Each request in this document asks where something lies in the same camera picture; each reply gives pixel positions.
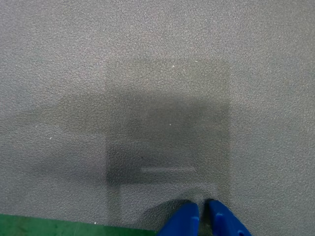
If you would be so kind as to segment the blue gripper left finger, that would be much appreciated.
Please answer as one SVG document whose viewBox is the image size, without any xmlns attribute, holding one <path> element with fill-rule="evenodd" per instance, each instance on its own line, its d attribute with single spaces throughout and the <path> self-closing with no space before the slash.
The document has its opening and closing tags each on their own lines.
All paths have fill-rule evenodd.
<svg viewBox="0 0 315 236">
<path fill-rule="evenodd" d="M 197 236 L 199 209 L 196 203 L 182 205 L 165 223 L 157 236 Z"/>
</svg>

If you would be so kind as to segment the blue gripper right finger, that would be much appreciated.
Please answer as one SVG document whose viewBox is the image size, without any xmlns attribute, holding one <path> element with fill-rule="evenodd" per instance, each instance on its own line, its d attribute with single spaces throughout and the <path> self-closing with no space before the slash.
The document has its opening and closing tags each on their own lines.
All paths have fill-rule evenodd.
<svg viewBox="0 0 315 236">
<path fill-rule="evenodd" d="M 251 236 L 245 225 L 222 202 L 208 201 L 210 224 L 214 236 Z"/>
</svg>

